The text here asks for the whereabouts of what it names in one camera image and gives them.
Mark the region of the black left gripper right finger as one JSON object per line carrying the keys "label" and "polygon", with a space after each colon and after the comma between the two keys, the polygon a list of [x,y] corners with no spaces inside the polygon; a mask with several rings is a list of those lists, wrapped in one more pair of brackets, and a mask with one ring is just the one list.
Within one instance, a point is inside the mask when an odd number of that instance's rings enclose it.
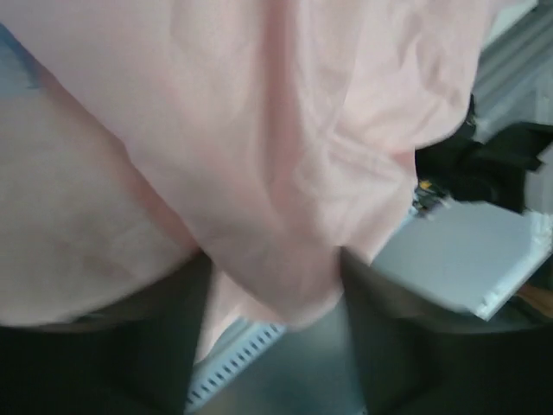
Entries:
{"label": "black left gripper right finger", "polygon": [[369,413],[551,413],[550,322],[517,305],[488,322],[446,310],[347,249],[340,279]]}

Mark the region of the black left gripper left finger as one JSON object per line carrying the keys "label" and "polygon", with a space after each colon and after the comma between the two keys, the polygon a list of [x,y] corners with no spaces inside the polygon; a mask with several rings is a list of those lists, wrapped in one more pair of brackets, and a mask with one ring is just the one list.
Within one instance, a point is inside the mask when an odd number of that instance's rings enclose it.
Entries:
{"label": "black left gripper left finger", "polygon": [[183,414],[211,288],[203,252],[73,324],[1,329],[3,414]]}

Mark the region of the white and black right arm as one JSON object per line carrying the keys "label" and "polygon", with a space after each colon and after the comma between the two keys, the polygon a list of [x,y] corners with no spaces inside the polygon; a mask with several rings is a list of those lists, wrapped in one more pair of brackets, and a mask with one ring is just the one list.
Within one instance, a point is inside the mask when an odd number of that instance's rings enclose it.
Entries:
{"label": "white and black right arm", "polygon": [[475,99],[448,138],[416,151],[413,207],[425,215],[450,198],[485,202],[516,214],[552,213],[552,127],[517,122],[485,142],[477,132]]}

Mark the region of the blue and pink printed pillowcase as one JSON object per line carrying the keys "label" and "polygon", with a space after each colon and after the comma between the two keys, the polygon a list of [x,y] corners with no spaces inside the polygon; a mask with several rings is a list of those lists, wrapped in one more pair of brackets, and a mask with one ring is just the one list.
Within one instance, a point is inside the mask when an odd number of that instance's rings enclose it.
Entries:
{"label": "blue and pink printed pillowcase", "polygon": [[207,336],[307,326],[464,120],[502,1],[4,1],[1,323],[104,326],[206,252]]}

